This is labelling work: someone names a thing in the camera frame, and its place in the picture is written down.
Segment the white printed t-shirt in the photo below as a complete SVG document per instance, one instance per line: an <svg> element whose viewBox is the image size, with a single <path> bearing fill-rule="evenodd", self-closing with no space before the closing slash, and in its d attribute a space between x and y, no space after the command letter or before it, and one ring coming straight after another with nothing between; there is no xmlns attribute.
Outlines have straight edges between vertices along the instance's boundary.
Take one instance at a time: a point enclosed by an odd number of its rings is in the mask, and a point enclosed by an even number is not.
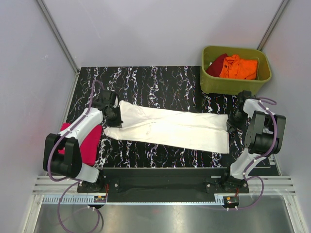
<svg viewBox="0 0 311 233"><path fill-rule="evenodd" d="M142 107L123 100L120 109L122 127L104 130L110 138L229 153L227 115Z"/></svg>

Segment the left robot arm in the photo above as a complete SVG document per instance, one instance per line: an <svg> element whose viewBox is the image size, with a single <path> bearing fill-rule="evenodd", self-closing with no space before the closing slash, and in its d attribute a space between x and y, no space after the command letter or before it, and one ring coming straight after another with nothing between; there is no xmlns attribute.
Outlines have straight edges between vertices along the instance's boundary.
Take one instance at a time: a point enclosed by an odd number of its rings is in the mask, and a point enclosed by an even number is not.
<svg viewBox="0 0 311 233"><path fill-rule="evenodd" d="M105 187L103 172L82 161L80 145L89 133L103 121L108 127L121 128L119 95L104 90L97 101L91 102L69 127L61 132L49 134L45 139L43 169L55 182L66 178L87 183L94 192Z"/></svg>

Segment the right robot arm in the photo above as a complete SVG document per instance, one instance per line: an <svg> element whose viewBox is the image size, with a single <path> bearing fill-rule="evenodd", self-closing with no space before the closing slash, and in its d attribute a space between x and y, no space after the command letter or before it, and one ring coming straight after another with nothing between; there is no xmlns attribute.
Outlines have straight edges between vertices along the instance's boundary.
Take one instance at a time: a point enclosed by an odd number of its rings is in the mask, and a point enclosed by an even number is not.
<svg viewBox="0 0 311 233"><path fill-rule="evenodd" d="M220 187L225 192L240 190L247 186L250 171L272 154L279 153L286 126L286 117L275 114L264 105L267 98L258 99L250 91L238 94L238 105L226 126L231 133L250 119L240 157L221 176Z"/></svg>

